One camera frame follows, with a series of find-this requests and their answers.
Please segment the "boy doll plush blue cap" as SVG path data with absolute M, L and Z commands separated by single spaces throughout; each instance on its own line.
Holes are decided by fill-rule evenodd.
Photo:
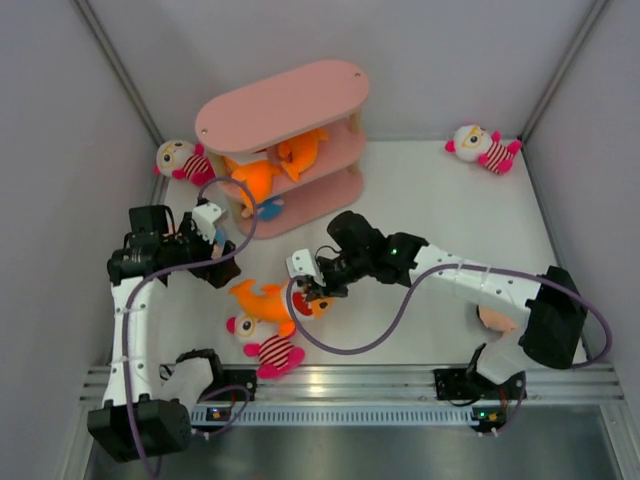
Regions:
M 227 233 L 223 226 L 219 226 L 216 228 L 216 233 L 214 236 L 214 243 L 212 249 L 212 259 L 220 258 L 224 255 L 225 243 L 227 241 Z

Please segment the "large orange shark plush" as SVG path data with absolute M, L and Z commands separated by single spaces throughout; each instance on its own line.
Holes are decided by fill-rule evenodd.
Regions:
M 266 284 L 261 287 L 260 294 L 253 291 L 254 284 L 254 279 L 246 279 L 231 287 L 229 293 L 236 298 L 240 309 L 245 313 L 258 320 L 278 324 L 281 337 L 288 337 L 296 330 L 287 308 L 288 297 L 299 321 L 321 319 L 335 302 L 335 299 L 330 297 L 309 301 L 306 299 L 306 292 L 297 284 L 293 285 L 288 297 L 287 282 L 282 285 Z

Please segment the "small orange shark plush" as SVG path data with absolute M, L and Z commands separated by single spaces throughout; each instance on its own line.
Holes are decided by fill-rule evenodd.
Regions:
M 319 144 L 328 140 L 328 131 L 316 128 L 280 142 L 277 153 L 281 159 L 281 168 L 292 181 L 298 182 L 300 174 L 315 163 Z

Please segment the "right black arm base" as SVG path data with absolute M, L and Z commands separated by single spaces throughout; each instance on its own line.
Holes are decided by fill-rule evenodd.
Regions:
M 524 372 L 494 384 L 470 369 L 441 368 L 434 381 L 439 401 L 471 409 L 471 429 L 480 437 L 499 436 L 527 398 Z

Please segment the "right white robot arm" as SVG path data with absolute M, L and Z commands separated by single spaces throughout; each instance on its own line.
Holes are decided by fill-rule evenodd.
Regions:
M 587 312 L 568 271 L 551 266 L 534 275 L 473 263 L 422 237 L 384 235 L 353 211 L 335 217 L 327 232 L 340 250 L 333 259 L 317 259 L 320 277 L 306 287 L 308 300 L 345 297 L 349 285 L 371 277 L 451 294 L 510 320 L 498 340 L 474 354 L 466 382 L 475 395 L 491 396 L 532 365 L 572 367 Z

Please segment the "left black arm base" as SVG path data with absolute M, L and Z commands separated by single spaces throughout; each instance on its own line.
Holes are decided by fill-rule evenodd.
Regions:
M 191 414 L 193 433 L 205 437 L 226 433 L 255 400 L 257 375 L 255 368 L 227 369 L 200 395 Z

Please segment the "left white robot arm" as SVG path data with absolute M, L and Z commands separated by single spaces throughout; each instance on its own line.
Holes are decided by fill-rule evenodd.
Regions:
M 226 215 L 208 200 L 199 200 L 180 222 L 165 205 L 129 211 L 131 230 L 107 262 L 114 306 L 109 381 L 101 407 L 87 418 L 88 432 L 118 462 L 185 450 L 199 397 L 215 399 L 225 390 L 212 349 L 180 355 L 162 380 L 158 341 L 172 273 L 187 271 L 216 289 L 240 274 L 232 257 L 236 246 L 222 228 Z

